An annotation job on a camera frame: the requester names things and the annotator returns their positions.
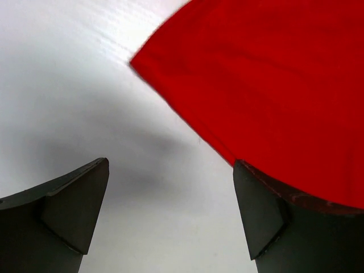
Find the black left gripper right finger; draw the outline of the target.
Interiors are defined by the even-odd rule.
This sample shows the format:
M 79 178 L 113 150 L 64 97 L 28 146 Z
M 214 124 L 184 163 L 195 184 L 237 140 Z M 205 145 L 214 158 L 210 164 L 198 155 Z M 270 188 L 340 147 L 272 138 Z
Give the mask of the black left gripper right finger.
M 363 271 L 363 210 L 309 195 L 237 160 L 234 188 L 259 272 Z

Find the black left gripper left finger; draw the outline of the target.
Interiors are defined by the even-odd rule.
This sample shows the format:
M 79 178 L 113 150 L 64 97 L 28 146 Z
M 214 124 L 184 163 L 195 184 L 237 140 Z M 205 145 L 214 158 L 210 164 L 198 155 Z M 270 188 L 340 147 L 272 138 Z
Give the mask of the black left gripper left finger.
M 1 199 L 1 272 L 78 272 L 109 179 L 98 158 Z

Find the red t-shirt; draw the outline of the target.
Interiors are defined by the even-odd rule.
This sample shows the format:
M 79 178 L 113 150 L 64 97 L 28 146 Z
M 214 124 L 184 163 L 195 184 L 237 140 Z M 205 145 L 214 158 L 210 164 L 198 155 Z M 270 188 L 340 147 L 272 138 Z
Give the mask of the red t-shirt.
M 130 64 L 229 163 L 363 208 L 362 1 L 190 1 Z

